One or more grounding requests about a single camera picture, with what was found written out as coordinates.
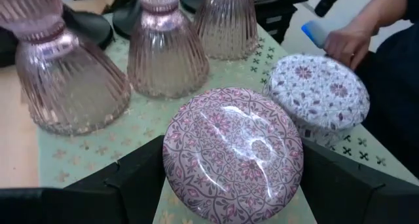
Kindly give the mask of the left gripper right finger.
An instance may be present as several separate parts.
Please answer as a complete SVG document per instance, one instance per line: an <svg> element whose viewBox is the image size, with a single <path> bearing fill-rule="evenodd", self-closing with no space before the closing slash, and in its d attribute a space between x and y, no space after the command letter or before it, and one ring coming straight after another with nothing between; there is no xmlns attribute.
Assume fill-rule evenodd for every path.
<svg viewBox="0 0 419 224"><path fill-rule="evenodd" d="M303 141L301 187L318 224L365 224L373 193L370 170L311 141Z"/></svg>

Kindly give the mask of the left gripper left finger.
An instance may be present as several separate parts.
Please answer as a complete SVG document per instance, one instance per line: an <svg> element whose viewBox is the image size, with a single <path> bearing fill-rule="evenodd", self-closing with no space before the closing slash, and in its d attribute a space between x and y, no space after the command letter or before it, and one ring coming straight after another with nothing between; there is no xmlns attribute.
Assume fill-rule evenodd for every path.
<svg viewBox="0 0 419 224"><path fill-rule="evenodd" d="M157 136L67 188L83 191L71 201L67 224L152 224L164 180L163 136Z"/></svg>

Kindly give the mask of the pink ribbed glass candle holder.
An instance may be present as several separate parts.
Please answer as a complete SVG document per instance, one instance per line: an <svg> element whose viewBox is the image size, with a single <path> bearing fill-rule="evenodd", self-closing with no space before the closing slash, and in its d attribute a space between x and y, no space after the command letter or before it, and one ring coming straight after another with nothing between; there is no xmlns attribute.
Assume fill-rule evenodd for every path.
<svg viewBox="0 0 419 224"><path fill-rule="evenodd" d="M62 0L0 0L0 26L19 41L15 65L33 122L74 136L111 124L131 92L111 59L67 28L63 9Z"/></svg>
<svg viewBox="0 0 419 224"><path fill-rule="evenodd" d="M210 58L239 60L256 48L258 33L253 0L203 0L194 28Z"/></svg>
<svg viewBox="0 0 419 224"><path fill-rule="evenodd" d="M210 65L179 0L138 0L128 52L128 79L150 97L181 98L201 88Z"/></svg>

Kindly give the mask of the person's forearm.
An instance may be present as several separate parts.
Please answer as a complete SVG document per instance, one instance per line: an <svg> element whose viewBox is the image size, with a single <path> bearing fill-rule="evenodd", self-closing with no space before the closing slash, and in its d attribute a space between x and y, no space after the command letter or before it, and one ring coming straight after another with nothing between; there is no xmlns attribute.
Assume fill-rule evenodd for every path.
<svg viewBox="0 0 419 224"><path fill-rule="evenodd" d="M364 30L377 33L380 28L401 20L407 12L408 0L371 0L354 18Z"/></svg>

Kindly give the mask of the green perforated metal shelf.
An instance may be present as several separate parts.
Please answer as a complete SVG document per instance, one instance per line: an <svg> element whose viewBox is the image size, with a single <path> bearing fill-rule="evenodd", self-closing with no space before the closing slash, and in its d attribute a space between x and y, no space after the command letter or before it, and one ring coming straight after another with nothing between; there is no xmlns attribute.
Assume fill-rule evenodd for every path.
<svg viewBox="0 0 419 224"><path fill-rule="evenodd" d="M268 72L274 63L286 51L261 27L258 26L259 40L257 49L250 57L240 61L209 60L211 70L207 83L198 91L238 86L251 88L260 92L268 79ZM114 41L105 53L117 66L126 71L128 59L128 41L115 34ZM177 110L192 96L179 99L148 98L136 94L132 90L132 99L125 114L103 130L95 131L86 136L57 136L38 130L39 146L39 179L43 187L66 187L109 164L120 157L131 153L143 144L163 134L170 119ZM408 171L385 147L383 147L363 127L357 126L346 136L345 140L328 147L340 155L357 162L361 168L371 167L378 175L388 174L389 178L397 178L419 187L417 179ZM361 224L361 221L350 221L355 211L343 208L340 201L333 202L335 212L332 224ZM306 201L306 189L297 191L296 195L283 211L262 224L318 224L326 223L312 213ZM167 181L160 195L160 202L152 224L210 224L192 213L174 195Z"/></svg>

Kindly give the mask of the person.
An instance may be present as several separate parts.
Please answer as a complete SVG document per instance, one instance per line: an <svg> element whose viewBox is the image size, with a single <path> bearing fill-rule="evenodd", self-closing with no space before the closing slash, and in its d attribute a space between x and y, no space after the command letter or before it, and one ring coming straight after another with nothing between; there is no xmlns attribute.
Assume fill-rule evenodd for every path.
<svg viewBox="0 0 419 224"><path fill-rule="evenodd" d="M367 55L357 73L371 97L364 127L419 178L419 0L407 0L412 25Z"/></svg>

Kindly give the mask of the person's hand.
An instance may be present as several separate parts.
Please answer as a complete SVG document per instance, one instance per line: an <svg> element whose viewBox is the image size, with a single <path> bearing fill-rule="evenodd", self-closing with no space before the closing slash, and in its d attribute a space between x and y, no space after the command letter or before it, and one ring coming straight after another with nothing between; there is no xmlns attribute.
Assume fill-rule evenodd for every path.
<svg viewBox="0 0 419 224"><path fill-rule="evenodd" d="M352 21L347 26L330 32L323 49L329 57L355 70L367 55L371 38L377 32L374 24Z"/></svg>

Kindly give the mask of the blue white handheld device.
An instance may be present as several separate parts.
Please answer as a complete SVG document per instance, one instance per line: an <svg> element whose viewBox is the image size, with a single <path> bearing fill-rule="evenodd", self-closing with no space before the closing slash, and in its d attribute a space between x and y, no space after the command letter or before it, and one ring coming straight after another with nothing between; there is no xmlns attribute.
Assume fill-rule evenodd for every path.
<svg viewBox="0 0 419 224"><path fill-rule="evenodd" d="M302 27L302 32L313 42L318 48L323 48L329 35L329 30L323 22L311 20Z"/></svg>

